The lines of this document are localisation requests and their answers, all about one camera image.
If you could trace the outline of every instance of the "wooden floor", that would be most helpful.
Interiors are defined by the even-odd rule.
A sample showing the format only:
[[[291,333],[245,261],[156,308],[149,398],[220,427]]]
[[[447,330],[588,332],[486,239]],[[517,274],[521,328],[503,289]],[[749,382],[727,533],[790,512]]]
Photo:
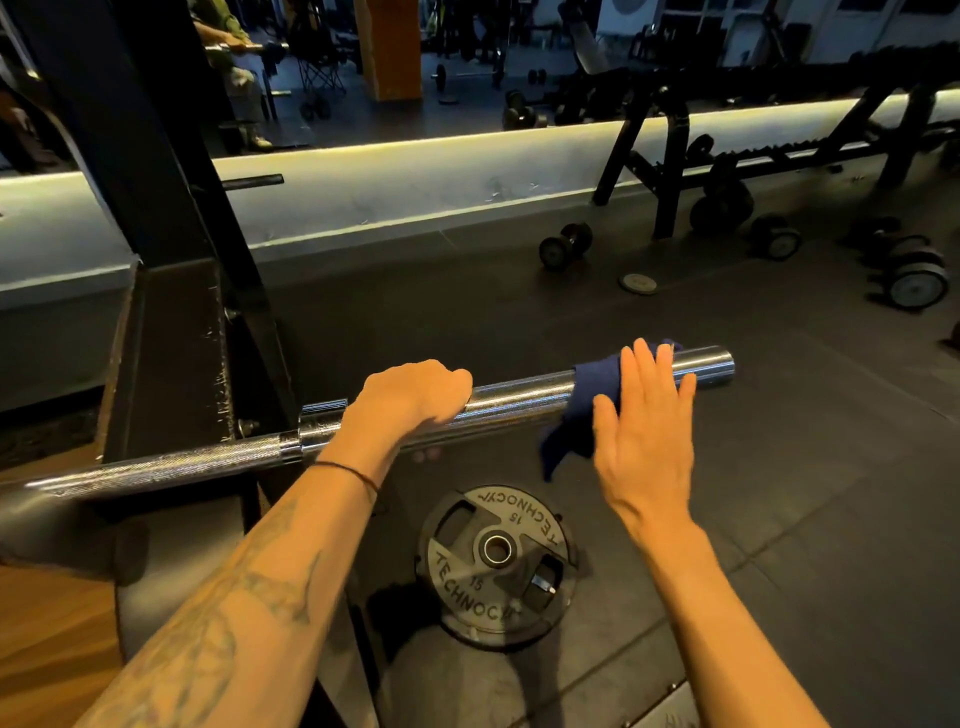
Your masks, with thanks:
[[[93,446],[0,479],[88,465]],[[66,728],[121,667],[113,585],[63,573],[0,567],[0,716],[4,728]]]

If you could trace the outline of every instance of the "blue towel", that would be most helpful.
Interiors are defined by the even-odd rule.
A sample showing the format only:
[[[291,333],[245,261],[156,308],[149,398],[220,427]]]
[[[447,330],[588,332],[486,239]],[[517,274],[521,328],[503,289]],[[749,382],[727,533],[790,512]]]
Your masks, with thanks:
[[[673,344],[676,351],[681,347],[665,339],[664,344]],[[650,345],[656,355],[657,347]],[[550,430],[540,443],[540,462],[543,465],[543,480],[547,483],[553,472],[568,452],[581,457],[593,457],[596,444],[593,442],[593,398],[607,395],[620,411],[620,353],[606,359],[578,364],[573,368],[573,392],[566,404],[560,424]]]

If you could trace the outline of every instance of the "tattoo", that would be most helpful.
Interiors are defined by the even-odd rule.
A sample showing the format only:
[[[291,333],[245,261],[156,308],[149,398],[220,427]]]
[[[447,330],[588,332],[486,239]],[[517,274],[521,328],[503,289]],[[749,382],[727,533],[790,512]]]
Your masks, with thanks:
[[[243,544],[144,645],[75,728],[196,728],[227,691],[236,638],[223,611],[231,594],[246,592],[284,624],[309,624],[307,594],[318,553],[303,579],[281,581],[252,562],[290,530],[296,501],[275,506]]]

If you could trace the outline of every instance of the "bolt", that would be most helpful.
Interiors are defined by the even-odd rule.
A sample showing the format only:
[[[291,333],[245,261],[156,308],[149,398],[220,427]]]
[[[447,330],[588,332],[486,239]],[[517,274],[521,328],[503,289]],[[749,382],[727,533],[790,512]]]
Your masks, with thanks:
[[[240,437],[250,437],[260,428],[257,420],[237,420],[237,429],[240,430]]]

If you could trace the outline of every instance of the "black string bracelet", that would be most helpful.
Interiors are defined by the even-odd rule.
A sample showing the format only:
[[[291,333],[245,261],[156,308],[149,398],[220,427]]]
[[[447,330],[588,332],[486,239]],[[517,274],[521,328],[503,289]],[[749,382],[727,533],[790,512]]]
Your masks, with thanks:
[[[373,482],[373,479],[362,474],[360,471],[351,468],[349,465],[341,465],[340,463],[335,463],[332,460],[314,460],[314,467],[328,467],[328,468],[339,468],[342,471],[347,471],[348,473],[353,473],[360,480],[370,488],[375,494],[380,493],[380,489],[376,487],[376,483]]]

